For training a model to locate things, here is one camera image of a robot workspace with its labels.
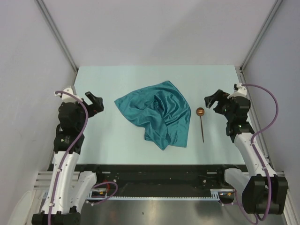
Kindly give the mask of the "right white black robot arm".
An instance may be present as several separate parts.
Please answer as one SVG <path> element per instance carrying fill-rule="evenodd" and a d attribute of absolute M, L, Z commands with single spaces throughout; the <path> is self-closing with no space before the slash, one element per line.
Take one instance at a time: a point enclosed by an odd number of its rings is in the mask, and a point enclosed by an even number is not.
<path fill-rule="evenodd" d="M 221 188 L 230 185 L 235 188 L 248 214 L 282 214 L 288 182 L 277 175 L 257 145 L 255 132 L 247 121 L 251 102 L 246 88 L 236 89 L 233 94 L 217 90 L 204 101 L 207 108 L 216 103 L 214 111 L 227 119 L 226 134 L 238 148 L 248 170 L 245 175 L 240 169 L 226 169 L 216 176 L 217 184 Z"/>

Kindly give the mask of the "teal satin napkin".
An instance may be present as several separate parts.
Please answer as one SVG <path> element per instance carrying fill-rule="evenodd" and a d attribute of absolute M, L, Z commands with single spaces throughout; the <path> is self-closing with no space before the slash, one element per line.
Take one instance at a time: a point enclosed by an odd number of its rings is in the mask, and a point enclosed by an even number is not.
<path fill-rule="evenodd" d="M 170 81 L 134 90 L 114 103 L 129 122 L 145 129 L 146 141 L 161 150 L 187 147 L 191 109 Z"/>

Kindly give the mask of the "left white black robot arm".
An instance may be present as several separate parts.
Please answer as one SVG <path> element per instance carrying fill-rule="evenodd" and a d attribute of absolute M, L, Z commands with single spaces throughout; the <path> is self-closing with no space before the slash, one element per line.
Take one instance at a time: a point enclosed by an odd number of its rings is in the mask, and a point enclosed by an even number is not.
<path fill-rule="evenodd" d="M 52 178 L 41 212 L 34 214 L 33 225 L 78 225 L 81 210 L 92 187 L 103 184 L 104 178 L 97 171 L 81 172 L 72 184 L 75 167 L 84 141 L 88 119 L 104 110 L 103 99 L 86 92 L 88 105 L 72 88 L 54 93 L 60 97 L 59 125 L 54 139 Z"/>

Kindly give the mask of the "copper spoon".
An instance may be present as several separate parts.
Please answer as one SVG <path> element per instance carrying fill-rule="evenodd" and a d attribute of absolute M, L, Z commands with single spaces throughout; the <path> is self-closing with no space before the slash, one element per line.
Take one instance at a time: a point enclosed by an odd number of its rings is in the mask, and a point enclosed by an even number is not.
<path fill-rule="evenodd" d="M 201 124 L 201 133 L 202 133 L 202 142 L 204 142 L 204 132 L 203 132 L 203 120 L 202 117 L 205 114 L 205 111 L 202 107 L 198 107 L 196 110 L 197 116 L 200 117 L 200 124 Z"/>

